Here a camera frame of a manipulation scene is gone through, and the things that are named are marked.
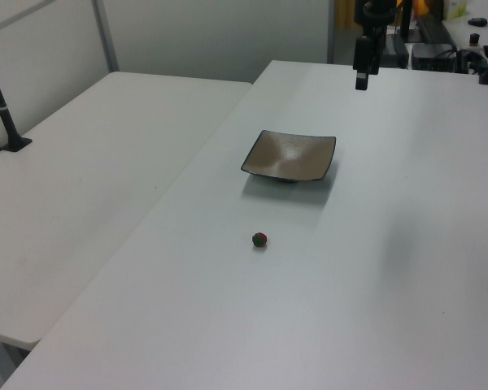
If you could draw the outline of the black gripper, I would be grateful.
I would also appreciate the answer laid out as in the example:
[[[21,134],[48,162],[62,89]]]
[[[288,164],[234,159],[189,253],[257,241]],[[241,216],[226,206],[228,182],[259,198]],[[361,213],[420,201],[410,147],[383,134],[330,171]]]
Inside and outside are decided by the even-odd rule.
[[[393,1],[365,1],[361,7],[363,23],[362,37],[355,41],[353,69],[356,70],[355,89],[366,90],[368,87],[369,66],[370,74],[377,75],[381,61],[381,38],[386,34],[386,28],[394,21]],[[372,53],[370,62],[370,39],[372,39]]]

